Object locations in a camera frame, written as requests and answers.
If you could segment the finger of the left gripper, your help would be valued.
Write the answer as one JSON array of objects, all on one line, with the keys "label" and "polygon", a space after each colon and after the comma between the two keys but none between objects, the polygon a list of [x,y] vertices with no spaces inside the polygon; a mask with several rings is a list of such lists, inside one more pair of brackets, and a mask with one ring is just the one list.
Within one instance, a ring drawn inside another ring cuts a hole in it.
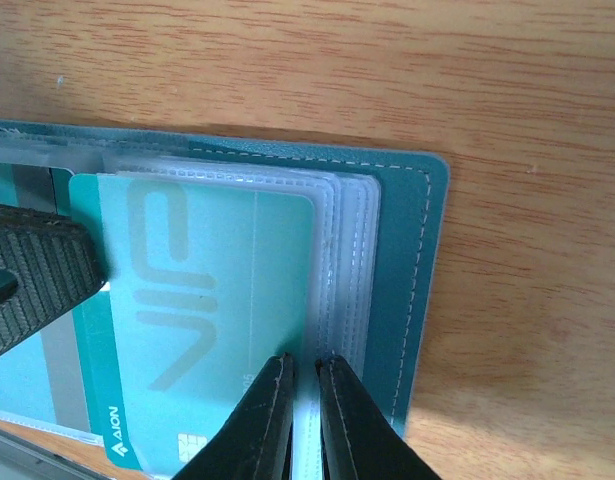
[{"label": "finger of the left gripper", "polygon": [[82,224],[0,204],[0,356],[101,290],[106,276]]}]

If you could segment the teal leather card holder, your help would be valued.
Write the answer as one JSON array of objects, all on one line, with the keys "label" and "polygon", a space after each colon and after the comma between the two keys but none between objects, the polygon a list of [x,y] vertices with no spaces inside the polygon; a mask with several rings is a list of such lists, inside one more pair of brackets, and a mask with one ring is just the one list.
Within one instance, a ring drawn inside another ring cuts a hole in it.
[{"label": "teal leather card holder", "polygon": [[298,353],[272,355],[294,359],[288,479],[326,479],[320,359],[344,357],[402,439],[448,189],[441,158],[0,120],[0,204],[80,223],[69,198],[78,174],[245,185],[308,198],[315,220],[302,345]]}]

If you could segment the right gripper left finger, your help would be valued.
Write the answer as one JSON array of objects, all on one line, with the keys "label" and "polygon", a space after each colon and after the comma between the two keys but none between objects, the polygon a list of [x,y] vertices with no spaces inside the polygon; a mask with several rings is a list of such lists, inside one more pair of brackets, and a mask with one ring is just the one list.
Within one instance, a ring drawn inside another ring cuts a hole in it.
[{"label": "right gripper left finger", "polygon": [[289,478],[294,396],[293,357],[270,357],[218,433],[175,477]]}]

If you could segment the teal AION VIP card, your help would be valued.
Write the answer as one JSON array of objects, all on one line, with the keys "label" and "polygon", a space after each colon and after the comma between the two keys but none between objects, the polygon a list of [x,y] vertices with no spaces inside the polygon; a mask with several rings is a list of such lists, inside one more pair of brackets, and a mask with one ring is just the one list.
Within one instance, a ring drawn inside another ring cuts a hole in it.
[{"label": "teal AION VIP card", "polygon": [[270,356],[299,352],[314,205],[129,174],[78,174],[69,198],[107,276],[74,313],[93,429],[116,466],[171,476]]}]

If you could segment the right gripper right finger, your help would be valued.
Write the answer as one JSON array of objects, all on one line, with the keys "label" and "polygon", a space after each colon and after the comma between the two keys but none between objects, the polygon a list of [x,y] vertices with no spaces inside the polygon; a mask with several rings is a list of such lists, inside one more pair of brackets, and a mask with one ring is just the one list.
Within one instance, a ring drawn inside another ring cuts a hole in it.
[{"label": "right gripper right finger", "polygon": [[340,355],[316,362],[326,479],[437,479],[390,426]]}]

